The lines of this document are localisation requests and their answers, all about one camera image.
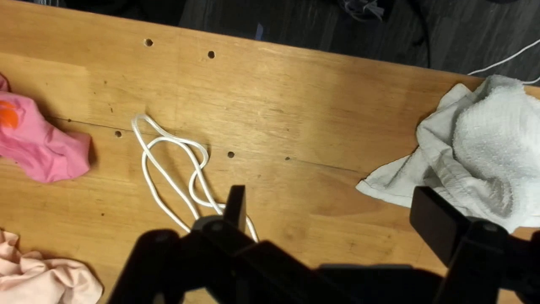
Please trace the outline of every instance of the pink fabric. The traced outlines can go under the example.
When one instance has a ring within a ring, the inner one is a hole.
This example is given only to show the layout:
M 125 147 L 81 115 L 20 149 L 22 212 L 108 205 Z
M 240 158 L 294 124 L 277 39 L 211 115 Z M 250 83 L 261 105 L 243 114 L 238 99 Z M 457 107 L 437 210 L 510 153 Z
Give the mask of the pink fabric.
M 88 136 L 54 129 L 34 100 L 10 93 L 0 77 L 0 158 L 15 161 L 34 181 L 54 183 L 86 175 L 88 151 Z
M 17 251 L 18 237 L 0 230 L 0 303 L 96 304 L 101 284 L 79 262 Z

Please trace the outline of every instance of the black object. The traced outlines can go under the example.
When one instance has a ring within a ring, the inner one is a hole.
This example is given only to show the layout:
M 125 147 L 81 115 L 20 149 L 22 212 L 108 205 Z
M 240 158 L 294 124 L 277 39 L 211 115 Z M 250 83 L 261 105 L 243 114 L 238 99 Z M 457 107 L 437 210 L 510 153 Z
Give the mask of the black object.
M 337 0 L 337 4 L 358 23 L 380 23 L 390 19 L 395 0 Z M 369 11 L 369 6 L 380 11 L 380 16 Z
M 179 26 L 186 0 L 61 0 L 61 7 Z
M 410 11 L 415 14 L 415 17 L 420 23 L 422 28 L 422 38 L 413 43 L 413 46 L 425 44 L 425 68 L 432 68 L 432 34 L 429 31 L 427 24 L 427 12 L 422 6 L 422 0 L 407 0 Z
M 245 188 L 231 188 L 224 217 L 201 218 L 179 239 L 170 230 L 138 239 L 110 304 L 177 304 L 206 288 L 223 304 L 265 303 L 496 303 L 499 288 L 526 304 L 540 303 L 540 234 L 510 237 L 483 220 L 464 218 L 429 188 L 417 188 L 410 222 L 447 278 L 410 266 L 322 266 L 307 269 L 270 242 L 243 230 Z
M 516 0 L 488 0 L 488 2 L 493 2 L 493 4 L 513 4 Z

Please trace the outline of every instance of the dark background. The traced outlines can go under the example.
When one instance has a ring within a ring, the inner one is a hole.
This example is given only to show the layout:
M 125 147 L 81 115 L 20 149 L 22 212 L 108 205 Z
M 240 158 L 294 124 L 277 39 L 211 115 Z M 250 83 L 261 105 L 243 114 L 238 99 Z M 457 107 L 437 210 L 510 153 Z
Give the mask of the dark background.
M 341 2 L 61 0 L 61 6 L 456 73 L 484 68 L 540 39 L 538 0 L 378 0 L 386 7 L 385 21 L 366 23 L 353 21 Z M 538 60 L 540 46 L 491 73 L 535 80 Z

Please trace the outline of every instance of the white cable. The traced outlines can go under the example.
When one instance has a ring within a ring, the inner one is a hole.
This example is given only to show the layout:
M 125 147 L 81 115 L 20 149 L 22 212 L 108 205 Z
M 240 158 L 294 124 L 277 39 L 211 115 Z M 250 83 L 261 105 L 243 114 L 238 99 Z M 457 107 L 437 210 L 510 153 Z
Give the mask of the white cable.
M 145 142 L 142 139 L 142 134 L 140 134 L 140 127 L 138 127 L 138 122 L 143 120 L 147 122 L 157 134 L 159 137 L 153 139 L 152 142 Z M 153 202 L 157 203 L 157 207 L 175 223 L 179 225 L 186 234 L 191 232 L 191 229 L 162 202 L 162 198 L 159 196 L 159 191 L 152 181 L 152 176 L 148 173 L 148 166 L 147 166 L 147 161 L 152 163 L 152 166 L 159 171 L 159 175 L 167 181 L 167 185 L 174 190 L 174 193 L 177 196 L 182 198 L 182 202 L 187 205 L 191 215 L 194 220 L 199 220 L 201 215 L 196 208 L 196 205 L 199 207 L 204 207 L 204 208 L 213 208 L 216 215 L 223 215 L 223 210 L 224 210 L 224 205 L 223 203 L 216 203 L 209 188 L 207 188 L 207 183 L 206 183 L 206 178 L 204 178 L 204 168 L 207 166 L 209 163 L 209 154 L 206 151 L 204 146 L 201 146 L 199 142 L 194 142 L 194 141 L 189 141 L 189 139 L 180 139 L 180 137 L 174 137 L 172 134 L 165 132 L 162 127 L 159 127 L 148 115 L 137 115 L 133 120 L 132 120 L 132 129 L 133 129 L 133 134 L 135 134 L 135 139 L 137 142 L 140 144 L 142 147 L 142 156 L 140 156 L 140 166 L 142 166 L 142 175 L 145 178 L 145 183 L 150 190 L 150 195 L 153 198 Z M 157 163 L 157 159 L 153 158 L 152 154 L 152 147 L 157 146 L 157 144 L 174 144 L 177 147 L 180 147 L 192 168 L 194 168 L 194 173 L 191 175 L 189 178 L 189 183 L 187 183 L 187 190 L 189 190 L 189 196 L 172 181 L 172 178 L 167 175 L 167 171 Z M 197 196 L 197 191 L 196 191 L 196 186 L 197 183 L 201 185 L 202 188 L 202 193 L 206 196 L 206 200 L 201 200 Z M 255 232 L 255 227 L 251 223 L 251 220 L 246 217 L 246 225 L 248 225 L 248 230 L 250 230 L 250 235 L 255 242 L 258 242 L 258 237 L 256 237 L 256 232 Z
M 504 63 L 508 63 L 508 61 L 513 61 L 515 58 L 518 58 L 520 55 L 526 53 L 528 50 L 535 48 L 537 44 L 540 44 L 540 39 L 538 39 L 538 41 L 533 41 L 533 43 L 528 44 L 528 46 L 525 46 L 525 48 L 520 50 L 518 53 L 504 58 L 503 61 L 498 61 L 498 63 L 494 63 L 494 65 L 489 65 L 489 66 L 486 66 L 486 68 L 483 68 L 483 70 L 474 70 L 474 71 L 471 71 L 469 77 L 479 75 L 479 73 L 484 73 L 484 71 L 489 71 L 489 70 L 498 68 L 498 66 L 501 66 L 501 65 L 504 65 Z M 535 83 L 538 83 L 538 82 L 540 82 L 540 78 L 537 78 L 537 80 L 533 80 L 533 82 L 521 82 L 521 83 L 523 83 L 523 85 L 535 85 Z

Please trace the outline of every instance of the wooden table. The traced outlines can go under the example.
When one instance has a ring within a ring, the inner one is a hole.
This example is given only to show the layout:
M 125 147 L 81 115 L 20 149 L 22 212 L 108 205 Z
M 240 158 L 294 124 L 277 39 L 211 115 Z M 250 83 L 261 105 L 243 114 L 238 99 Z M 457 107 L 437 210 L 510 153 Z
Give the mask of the wooden table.
M 413 151 L 418 120 L 452 85 L 479 80 L 8 0 L 0 12 L 0 73 L 94 146 L 88 176 L 47 186 L 0 161 L 0 225 L 22 235 L 24 251 L 83 261 L 110 293 L 137 237 L 174 229 L 148 195 L 130 132 L 148 112 L 207 144 L 216 196 L 246 185 L 260 237 L 302 262 L 445 272 L 407 210 L 354 186 Z M 159 154 L 186 180 L 177 149 Z

